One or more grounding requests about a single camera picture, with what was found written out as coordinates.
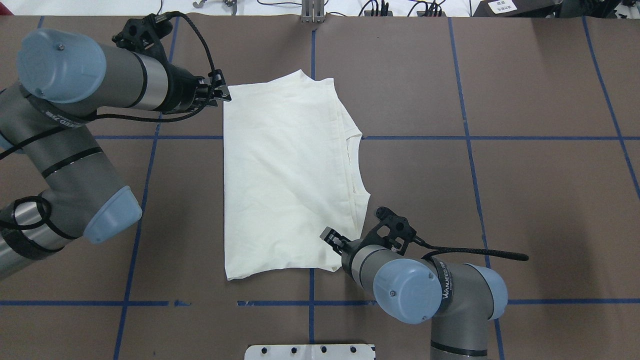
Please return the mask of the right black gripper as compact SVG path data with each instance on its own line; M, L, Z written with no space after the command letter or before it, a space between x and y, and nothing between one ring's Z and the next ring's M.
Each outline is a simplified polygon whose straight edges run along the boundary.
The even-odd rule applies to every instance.
M397 215L388 207L378 207L375 210L378 224L371 228L363 238L351 240L340 234L334 228L326 227L320 239L327 243L335 253L341 253L342 268L347 273L353 273L352 265L356 254L366 246L376 245L404 256L409 244L414 243L417 231L403 216Z

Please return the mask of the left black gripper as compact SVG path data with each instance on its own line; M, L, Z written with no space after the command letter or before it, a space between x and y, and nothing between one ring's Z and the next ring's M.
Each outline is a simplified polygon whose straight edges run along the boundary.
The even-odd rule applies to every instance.
M117 48L128 50L141 65L141 91L131 109L155 111L164 115L194 112L204 103L208 85L202 76L174 66L169 62L162 39L174 29L174 14L148 14L144 18L130 18L121 32L112 37ZM222 70L208 73L213 89L210 103L229 102L231 94L222 88L226 79Z

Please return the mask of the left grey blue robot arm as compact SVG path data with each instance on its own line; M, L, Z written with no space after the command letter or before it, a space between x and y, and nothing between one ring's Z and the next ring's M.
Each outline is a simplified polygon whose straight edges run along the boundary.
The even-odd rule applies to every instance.
M198 37L210 72L169 62L162 39L183 19ZM48 189L1 210L1 278L84 237L102 243L136 224L143 211L88 125L121 119L174 123L231 95L192 19L180 11L126 21L113 45L87 35L38 28L16 59L18 80L1 91L1 158L25 154Z

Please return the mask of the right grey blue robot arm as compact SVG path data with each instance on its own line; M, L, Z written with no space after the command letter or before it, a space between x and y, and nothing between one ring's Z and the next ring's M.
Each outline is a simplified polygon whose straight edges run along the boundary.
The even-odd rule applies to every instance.
M435 246L418 236L409 221L379 207L378 224L351 240L331 227L320 239L342 260L345 273L373 294L378 306L409 325L430 321L432 360L487 360L489 323L508 304L498 272L471 263L448 263L442 255L467 253L521 260L527 256L492 249Z

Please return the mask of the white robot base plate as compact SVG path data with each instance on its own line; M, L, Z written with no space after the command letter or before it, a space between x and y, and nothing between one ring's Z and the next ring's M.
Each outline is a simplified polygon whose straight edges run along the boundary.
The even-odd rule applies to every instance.
M373 344L274 344L251 345L245 360L375 360Z

